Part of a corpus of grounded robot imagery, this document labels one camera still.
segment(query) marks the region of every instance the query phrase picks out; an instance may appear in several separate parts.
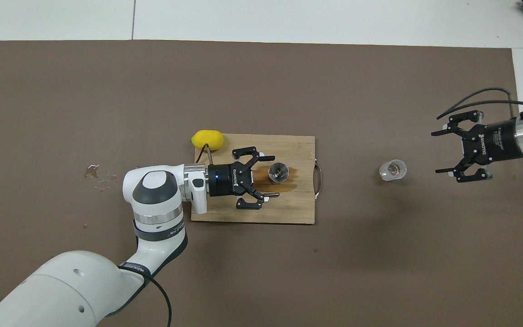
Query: water stain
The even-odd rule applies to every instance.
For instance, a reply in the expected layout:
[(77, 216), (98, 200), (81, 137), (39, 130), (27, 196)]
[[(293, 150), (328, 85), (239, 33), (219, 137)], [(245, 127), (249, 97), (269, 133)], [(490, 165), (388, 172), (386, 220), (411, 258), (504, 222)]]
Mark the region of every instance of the water stain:
[(104, 192), (109, 188), (112, 188), (118, 184), (118, 176), (111, 174), (110, 170), (104, 173), (104, 169), (99, 169), (100, 165), (89, 165), (86, 168), (84, 178), (97, 178), (99, 181), (94, 184), (94, 189), (100, 192)]
[(100, 165), (89, 165), (86, 168), (84, 178), (98, 178), (98, 167), (100, 167)]
[(297, 188), (297, 169), (288, 167), (288, 179), (280, 184), (274, 184), (268, 174), (270, 166), (259, 166), (253, 171), (253, 187), (262, 193), (288, 192)]

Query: cutting board handle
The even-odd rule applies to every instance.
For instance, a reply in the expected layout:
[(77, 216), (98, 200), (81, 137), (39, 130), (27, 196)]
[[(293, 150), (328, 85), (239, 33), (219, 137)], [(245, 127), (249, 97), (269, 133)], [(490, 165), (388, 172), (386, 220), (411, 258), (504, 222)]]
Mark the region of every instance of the cutting board handle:
[(316, 200), (318, 199), (318, 194), (320, 194), (320, 190), (322, 189), (322, 169), (318, 166), (318, 159), (316, 158), (314, 158), (314, 170), (318, 171), (318, 190), (314, 187), (314, 200)]

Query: white floor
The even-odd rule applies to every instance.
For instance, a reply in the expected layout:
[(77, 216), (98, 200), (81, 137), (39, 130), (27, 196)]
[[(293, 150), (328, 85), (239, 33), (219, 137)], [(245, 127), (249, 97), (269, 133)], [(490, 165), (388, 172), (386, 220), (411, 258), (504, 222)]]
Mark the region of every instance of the white floor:
[(215, 40), (512, 48), (518, 0), (0, 0), (0, 40)]

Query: clear glass cup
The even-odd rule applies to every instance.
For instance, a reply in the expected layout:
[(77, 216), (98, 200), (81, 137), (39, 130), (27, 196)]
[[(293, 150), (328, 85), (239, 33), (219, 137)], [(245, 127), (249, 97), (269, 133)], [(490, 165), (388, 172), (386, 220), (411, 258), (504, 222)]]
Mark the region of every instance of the clear glass cup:
[(407, 174), (407, 165), (401, 160), (394, 159), (385, 162), (378, 169), (378, 173), (382, 180), (391, 181), (401, 179)]
[(276, 162), (270, 166), (268, 174), (270, 175), (270, 180), (272, 180), (273, 183), (280, 184), (281, 182), (288, 179), (289, 169), (288, 166), (284, 165), (283, 163)]

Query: lemon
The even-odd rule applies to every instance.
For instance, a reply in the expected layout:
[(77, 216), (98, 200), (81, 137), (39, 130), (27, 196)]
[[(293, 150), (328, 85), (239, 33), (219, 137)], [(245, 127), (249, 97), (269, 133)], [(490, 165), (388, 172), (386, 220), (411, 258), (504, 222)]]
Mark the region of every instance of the lemon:
[(201, 149), (205, 143), (209, 144), (212, 150), (218, 150), (223, 146), (225, 141), (223, 134), (218, 130), (202, 129), (191, 137), (191, 143), (197, 148)]

